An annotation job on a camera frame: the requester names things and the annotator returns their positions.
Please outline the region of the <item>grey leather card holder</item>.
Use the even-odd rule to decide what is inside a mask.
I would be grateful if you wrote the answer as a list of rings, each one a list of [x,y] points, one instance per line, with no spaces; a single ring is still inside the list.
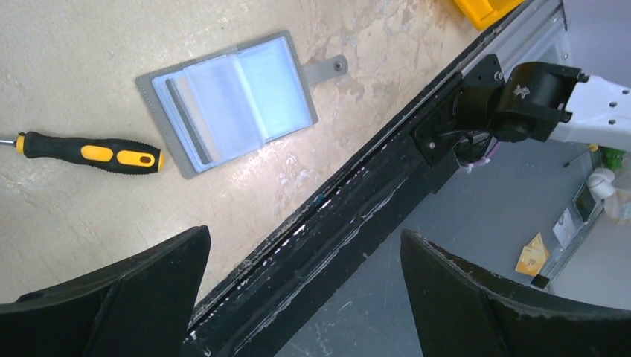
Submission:
[[[310,89],[346,75],[339,54],[302,65],[282,30],[221,51],[138,76],[135,84],[186,179],[255,152],[318,121]],[[173,79],[210,164],[193,147],[166,80]]]

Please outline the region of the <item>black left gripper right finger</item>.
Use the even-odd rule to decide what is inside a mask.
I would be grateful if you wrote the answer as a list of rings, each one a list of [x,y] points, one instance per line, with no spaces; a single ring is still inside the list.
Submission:
[[[404,230],[400,259],[425,356],[628,356],[630,312],[558,297]]]

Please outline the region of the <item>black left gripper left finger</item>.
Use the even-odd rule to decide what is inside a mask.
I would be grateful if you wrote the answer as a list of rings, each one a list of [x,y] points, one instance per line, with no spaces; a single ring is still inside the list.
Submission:
[[[1,305],[3,356],[177,356],[211,236],[196,226],[152,248]]]

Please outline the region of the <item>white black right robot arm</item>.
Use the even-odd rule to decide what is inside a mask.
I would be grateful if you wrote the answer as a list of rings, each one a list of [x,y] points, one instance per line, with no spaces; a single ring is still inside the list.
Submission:
[[[457,129],[497,141],[597,144],[630,151],[630,88],[547,62],[517,65],[500,86],[462,90],[450,117]]]

